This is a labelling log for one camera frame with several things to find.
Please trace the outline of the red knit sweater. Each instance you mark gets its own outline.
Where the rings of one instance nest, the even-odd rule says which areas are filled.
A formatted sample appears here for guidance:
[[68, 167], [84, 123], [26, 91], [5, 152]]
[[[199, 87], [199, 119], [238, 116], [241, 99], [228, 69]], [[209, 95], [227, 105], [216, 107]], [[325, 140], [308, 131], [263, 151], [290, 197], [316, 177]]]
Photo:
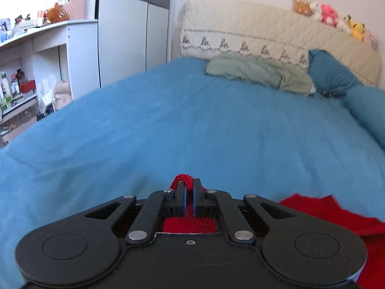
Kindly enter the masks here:
[[[384, 288], [384, 223], [377, 218], [363, 217], [340, 207], [333, 196], [311, 198], [300, 194], [280, 201], [281, 205], [343, 226], [360, 236], [367, 248], [367, 263], [358, 278], [361, 288]], [[193, 203], [187, 203], [184, 217], [167, 218], [162, 224], [166, 234], [209, 234], [217, 232], [212, 218], [196, 218]]]

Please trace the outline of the blue bed sheet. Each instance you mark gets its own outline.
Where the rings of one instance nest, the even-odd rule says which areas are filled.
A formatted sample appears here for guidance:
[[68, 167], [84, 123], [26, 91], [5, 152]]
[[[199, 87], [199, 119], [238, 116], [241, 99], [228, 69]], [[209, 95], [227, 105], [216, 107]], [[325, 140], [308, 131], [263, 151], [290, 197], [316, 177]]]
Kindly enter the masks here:
[[31, 230], [178, 174], [235, 198], [332, 195], [384, 219], [384, 149], [340, 98], [212, 77], [181, 58], [96, 90], [1, 149], [1, 287]]

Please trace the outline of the green pillow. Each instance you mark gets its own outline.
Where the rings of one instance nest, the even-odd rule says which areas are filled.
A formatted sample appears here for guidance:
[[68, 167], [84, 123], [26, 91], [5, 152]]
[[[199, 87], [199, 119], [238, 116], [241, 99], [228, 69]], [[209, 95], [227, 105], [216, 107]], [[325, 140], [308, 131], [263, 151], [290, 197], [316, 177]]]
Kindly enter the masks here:
[[205, 72], [306, 97], [316, 92], [312, 78], [302, 69], [255, 56], [221, 54], [209, 60]]

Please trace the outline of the beige bag under desk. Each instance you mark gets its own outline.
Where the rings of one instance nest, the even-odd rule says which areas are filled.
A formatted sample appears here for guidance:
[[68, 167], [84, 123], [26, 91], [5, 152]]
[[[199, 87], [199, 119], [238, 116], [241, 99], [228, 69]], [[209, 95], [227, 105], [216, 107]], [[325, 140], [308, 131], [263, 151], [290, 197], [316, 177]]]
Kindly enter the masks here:
[[52, 91], [52, 104], [55, 111], [62, 109], [72, 102], [71, 86], [69, 82], [59, 81]]

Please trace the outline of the cream quilted headboard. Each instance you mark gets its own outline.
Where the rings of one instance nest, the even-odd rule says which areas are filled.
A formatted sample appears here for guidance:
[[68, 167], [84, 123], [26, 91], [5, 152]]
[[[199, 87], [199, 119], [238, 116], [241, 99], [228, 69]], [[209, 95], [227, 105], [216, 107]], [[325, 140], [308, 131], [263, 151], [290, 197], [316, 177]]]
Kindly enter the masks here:
[[186, 4], [180, 33], [183, 57], [253, 55], [306, 70], [312, 49], [330, 53], [364, 85], [379, 85], [380, 55], [336, 28], [251, 1], [188, 0]]

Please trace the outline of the white shelf desk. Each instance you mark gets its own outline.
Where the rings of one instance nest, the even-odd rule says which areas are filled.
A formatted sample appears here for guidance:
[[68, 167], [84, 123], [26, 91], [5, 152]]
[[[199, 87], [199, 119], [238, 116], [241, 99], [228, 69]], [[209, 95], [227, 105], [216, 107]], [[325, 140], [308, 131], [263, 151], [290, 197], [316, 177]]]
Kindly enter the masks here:
[[7, 78], [24, 74], [36, 89], [16, 96], [1, 107], [1, 145], [5, 146], [54, 112], [52, 91], [69, 82], [72, 101], [101, 86], [97, 20], [65, 21], [24, 33], [1, 43], [1, 71]]

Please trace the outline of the red box on shelf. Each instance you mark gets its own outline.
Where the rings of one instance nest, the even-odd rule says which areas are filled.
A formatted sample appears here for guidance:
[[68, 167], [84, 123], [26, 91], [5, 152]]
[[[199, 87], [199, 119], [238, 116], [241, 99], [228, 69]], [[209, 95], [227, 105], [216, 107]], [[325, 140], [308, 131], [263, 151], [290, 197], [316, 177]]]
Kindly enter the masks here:
[[30, 91], [34, 91], [36, 89], [35, 80], [25, 81], [23, 83], [19, 83], [19, 90], [21, 93], [26, 94]]

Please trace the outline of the rolled blue duvet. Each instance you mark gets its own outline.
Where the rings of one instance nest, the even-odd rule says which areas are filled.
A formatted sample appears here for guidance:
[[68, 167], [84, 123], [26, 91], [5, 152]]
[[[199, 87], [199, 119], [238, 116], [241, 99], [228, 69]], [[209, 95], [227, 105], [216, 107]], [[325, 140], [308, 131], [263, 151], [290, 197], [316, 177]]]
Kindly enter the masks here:
[[384, 149], [385, 93], [377, 87], [355, 87], [343, 99], [343, 105]]

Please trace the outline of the white grey wardrobe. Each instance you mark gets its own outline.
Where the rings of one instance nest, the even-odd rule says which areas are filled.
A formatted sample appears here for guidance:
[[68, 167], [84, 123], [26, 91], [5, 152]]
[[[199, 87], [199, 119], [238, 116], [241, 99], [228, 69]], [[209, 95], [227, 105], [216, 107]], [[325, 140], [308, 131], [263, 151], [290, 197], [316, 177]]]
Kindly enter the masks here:
[[170, 0], [96, 0], [101, 86], [167, 61]]

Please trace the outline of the white lotion bottle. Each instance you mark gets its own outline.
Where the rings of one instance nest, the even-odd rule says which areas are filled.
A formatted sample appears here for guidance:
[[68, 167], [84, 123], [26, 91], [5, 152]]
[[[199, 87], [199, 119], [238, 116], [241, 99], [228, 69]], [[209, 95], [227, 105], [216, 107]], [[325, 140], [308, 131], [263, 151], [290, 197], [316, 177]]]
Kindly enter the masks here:
[[12, 95], [8, 78], [6, 77], [6, 74], [3, 71], [1, 71], [1, 87], [3, 90], [4, 97]]

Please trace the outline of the pink ribbed container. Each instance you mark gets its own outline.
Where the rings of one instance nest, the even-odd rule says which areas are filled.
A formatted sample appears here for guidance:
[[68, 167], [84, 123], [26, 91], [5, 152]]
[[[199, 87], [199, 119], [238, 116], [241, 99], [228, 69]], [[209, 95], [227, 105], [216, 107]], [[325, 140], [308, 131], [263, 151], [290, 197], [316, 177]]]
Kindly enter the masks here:
[[63, 5], [69, 20], [85, 20], [87, 18], [87, 6], [85, 0], [70, 0]]

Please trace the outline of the brown bear plush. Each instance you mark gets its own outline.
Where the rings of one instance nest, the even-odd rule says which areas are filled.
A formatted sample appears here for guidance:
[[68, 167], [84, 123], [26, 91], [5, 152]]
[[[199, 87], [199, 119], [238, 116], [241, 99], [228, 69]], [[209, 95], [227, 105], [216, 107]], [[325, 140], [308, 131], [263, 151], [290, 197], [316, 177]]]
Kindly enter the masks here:
[[308, 0], [293, 0], [293, 11], [304, 16], [311, 16]]

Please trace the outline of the small white plush toy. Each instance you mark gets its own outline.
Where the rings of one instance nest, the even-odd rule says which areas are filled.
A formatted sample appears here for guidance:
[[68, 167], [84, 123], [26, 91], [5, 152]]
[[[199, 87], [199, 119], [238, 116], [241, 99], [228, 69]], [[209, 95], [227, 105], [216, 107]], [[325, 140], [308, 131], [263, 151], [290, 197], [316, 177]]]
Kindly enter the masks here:
[[350, 28], [349, 20], [350, 16], [348, 14], [337, 11], [336, 28], [351, 35], [352, 30]]

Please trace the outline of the yellow pikachu plush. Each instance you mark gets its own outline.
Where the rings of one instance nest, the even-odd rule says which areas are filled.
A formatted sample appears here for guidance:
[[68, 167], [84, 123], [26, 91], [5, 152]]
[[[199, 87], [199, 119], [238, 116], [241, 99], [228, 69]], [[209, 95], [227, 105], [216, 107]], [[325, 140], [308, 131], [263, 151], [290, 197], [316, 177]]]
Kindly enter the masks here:
[[352, 18], [349, 18], [348, 23], [350, 26], [352, 37], [359, 40], [359, 42], [363, 42], [364, 41], [364, 32], [365, 32], [365, 24], [355, 22]]

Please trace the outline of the light pink plush toy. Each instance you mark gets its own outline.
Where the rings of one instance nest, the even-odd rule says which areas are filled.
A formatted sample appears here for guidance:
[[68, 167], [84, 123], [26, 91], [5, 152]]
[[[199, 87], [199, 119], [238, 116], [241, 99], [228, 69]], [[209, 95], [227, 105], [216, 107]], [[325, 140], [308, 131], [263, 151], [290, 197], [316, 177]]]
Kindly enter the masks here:
[[364, 42], [370, 45], [371, 49], [376, 51], [378, 47], [377, 38], [369, 29], [364, 30]]

